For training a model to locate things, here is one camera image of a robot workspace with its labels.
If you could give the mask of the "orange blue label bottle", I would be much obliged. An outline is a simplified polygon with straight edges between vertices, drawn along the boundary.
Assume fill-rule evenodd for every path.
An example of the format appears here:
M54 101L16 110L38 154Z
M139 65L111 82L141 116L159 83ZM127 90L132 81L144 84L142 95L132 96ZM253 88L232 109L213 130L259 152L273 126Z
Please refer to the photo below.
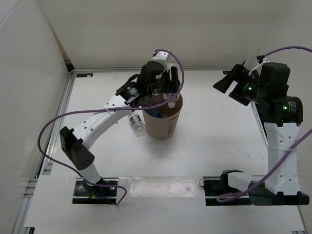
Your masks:
M165 101L170 100L168 102L168 107L173 109L176 106L176 102L179 100L179 94L175 93L164 93L163 98Z

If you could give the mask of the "blue label water bottle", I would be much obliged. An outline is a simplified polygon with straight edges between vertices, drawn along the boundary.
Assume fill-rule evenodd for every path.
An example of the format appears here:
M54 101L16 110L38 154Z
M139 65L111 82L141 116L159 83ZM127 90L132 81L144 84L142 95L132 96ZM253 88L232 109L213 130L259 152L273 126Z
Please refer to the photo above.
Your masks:
M145 112L152 117L161 118L161 113L158 108L145 110Z

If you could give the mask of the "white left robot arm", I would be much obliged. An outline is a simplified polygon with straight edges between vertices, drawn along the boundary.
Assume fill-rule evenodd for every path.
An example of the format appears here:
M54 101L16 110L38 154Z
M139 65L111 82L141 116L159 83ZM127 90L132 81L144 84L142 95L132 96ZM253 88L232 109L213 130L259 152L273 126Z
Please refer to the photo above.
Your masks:
M178 68L169 69L157 61L149 61L139 74L131 76L101 111L94 113L83 123L72 129L60 130L61 149L86 182L86 190L92 195L102 191L104 180L98 173L94 155L89 151L94 142L120 119L141 107L152 95L177 93L180 88Z

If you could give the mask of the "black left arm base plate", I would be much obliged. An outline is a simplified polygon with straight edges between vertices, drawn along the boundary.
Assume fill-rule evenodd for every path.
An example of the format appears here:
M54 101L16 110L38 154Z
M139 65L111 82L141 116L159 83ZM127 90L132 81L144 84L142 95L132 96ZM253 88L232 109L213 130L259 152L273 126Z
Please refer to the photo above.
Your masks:
M108 204L113 205L117 201L118 178L104 178L103 184L109 187L87 187L88 184L82 178L77 178L73 192L73 204Z

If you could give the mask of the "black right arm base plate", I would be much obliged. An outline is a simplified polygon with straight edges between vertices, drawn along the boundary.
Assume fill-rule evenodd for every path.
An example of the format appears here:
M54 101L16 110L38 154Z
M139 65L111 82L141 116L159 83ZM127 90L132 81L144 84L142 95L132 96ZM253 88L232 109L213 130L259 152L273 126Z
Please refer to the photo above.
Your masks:
M242 196L228 203L217 202L217 197L227 193L238 193L239 190L230 188L220 177L203 177L198 181L200 188L204 190L206 206L249 206L251 202L248 196Z

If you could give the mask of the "clear unlabelled plastic bottle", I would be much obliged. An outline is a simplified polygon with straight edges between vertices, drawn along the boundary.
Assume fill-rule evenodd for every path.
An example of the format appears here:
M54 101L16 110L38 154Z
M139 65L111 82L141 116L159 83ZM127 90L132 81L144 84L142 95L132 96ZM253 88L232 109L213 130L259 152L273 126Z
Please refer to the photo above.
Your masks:
M163 94L162 93L157 93L154 94L151 98L149 98L149 100L147 101L147 103L145 104L146 107L151 107L151 106L157 106L161 103L163 103L165 100L163 98ZM157 107L161 113L161 118L165 118L165 115L163 114L162 110L160 109L160 107Z

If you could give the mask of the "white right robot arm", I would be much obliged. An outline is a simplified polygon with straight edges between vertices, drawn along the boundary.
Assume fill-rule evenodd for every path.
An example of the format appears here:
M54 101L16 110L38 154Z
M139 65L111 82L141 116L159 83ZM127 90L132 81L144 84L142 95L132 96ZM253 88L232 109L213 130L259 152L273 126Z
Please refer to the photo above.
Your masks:
M310 198L301 191L297 170L297 146L312 132L299 137L303 122L300 98L287 94L290 68L283 63L265 62L261 72L249 71L242 64L233 69L213 87L225 93L233 81L236 86L229 97L247 106L254 103L264 123L268 147L268 172L259 181L248 174L225 171L219 182L223 195L220 204L231 203L244 195L257 206L308 205Z

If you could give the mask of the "black label plastic bottle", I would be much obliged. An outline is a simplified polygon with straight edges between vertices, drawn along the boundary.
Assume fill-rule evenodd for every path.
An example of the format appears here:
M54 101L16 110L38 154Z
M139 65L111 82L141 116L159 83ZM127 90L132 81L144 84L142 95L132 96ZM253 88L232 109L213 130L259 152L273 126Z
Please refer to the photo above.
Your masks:
M134 133L138 137L141 137L146 133L146 126L138 114L131 113L129 116L129 121Z

